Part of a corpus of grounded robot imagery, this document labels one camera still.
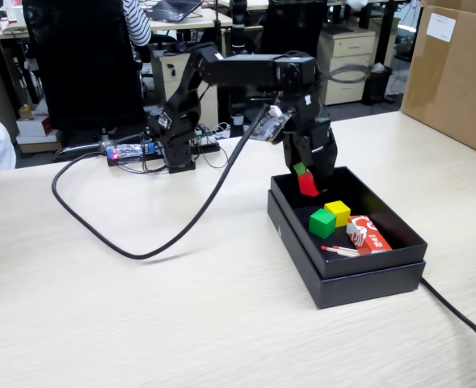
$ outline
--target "wooden tabletop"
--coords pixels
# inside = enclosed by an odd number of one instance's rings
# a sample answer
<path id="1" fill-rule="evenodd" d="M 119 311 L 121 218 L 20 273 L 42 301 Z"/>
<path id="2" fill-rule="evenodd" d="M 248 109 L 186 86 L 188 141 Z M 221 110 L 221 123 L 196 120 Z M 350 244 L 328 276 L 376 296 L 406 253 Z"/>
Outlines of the wooden tabletop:
<path id="1" fill-rule="evenodd" d="M 337 164 L 428 242 L 425 277 L 476 322 L 476 151 L 399 112 L 333 127 Z M 0 173 L 0 387 L 476 387 L 476 335 L 423 287 L 316 310 L 267 215 L 270 177 L 287 172 L 281 145 L 249 141 L 199 223 L 148 262 L 117 255 L 57 203 L 62 167 Z M 145 253 L 220 175 L 203 158 L 175 175 L 99 158 L 58 190 Z"/>

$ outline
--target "yellow cube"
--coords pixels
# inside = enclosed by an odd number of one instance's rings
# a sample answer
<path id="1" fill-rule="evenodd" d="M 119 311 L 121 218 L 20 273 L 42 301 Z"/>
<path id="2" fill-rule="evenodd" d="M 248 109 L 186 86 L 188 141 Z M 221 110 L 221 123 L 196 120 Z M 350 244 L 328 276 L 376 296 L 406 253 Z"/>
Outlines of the yellow cube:
<path id="1" fill-rule="evenodd" d="M 329 213 L 333 213 L 336 216 L 336 228 L 339 228 L 340 226 L 346 226 L 348 224 L 351 210 L 341 200 L 325 204 L 324 210 Z"/>

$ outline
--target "striped shirt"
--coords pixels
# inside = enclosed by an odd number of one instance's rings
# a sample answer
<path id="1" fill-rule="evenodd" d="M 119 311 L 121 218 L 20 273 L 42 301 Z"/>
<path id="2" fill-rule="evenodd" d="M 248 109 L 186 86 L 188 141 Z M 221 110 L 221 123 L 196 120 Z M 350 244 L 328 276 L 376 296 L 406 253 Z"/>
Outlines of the striped shirt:
<path id="1" fill-rule="evenodd" d="M 123 0 L 123 9 L 130 40 L 136 46 L 146 46 L 151 39 L 151 27 L 150 21 L 139 2 L 137 0 Z"/>

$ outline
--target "green cube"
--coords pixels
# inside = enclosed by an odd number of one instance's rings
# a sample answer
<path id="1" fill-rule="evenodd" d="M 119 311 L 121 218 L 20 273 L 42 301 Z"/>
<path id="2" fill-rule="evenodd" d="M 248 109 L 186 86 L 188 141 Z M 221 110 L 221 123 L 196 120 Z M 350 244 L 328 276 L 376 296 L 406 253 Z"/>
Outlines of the green cube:
<path id="1" fill-rule="evenodd" d="M 305 169 L 305 166 L 304 166 L 303 162 L 297 163 L 295 166 L 293 166 L 293 169 L 295 170 L 297 175 L 302 175 L 302 174 L 305 174 L 305 172 L 306 172 L 306 169 Z"/>
<path id="2" fill-rule="evenodd" d="M 320 238 L 327 238 L 335 231 L 336 216 L 324 209 L 319 209 L 310 217 L 310 233 Z"/>

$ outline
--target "brown cardboard box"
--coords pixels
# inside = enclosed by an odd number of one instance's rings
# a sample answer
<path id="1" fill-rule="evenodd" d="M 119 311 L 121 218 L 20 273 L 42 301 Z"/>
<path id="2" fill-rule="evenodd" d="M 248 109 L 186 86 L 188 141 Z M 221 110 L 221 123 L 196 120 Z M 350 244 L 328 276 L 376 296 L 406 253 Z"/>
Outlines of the brown cardboard box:
<path id="1" fill-rule="evenodd" d="M 425 2 L 450 8 L 424 9 L 401 109 L 476 149 L 476 13 L 464 11 L 476 11 L 476 0 Z M 430 19 L 449 23 L 444 17 L 455 20 L 449 42 L 447 33 L 428 35 Z"/>
<path id="2" fill-rule="evenodd" d="M 421 6 L 440 6 L 476 14 L 476 0 L 421 0 Z"/>

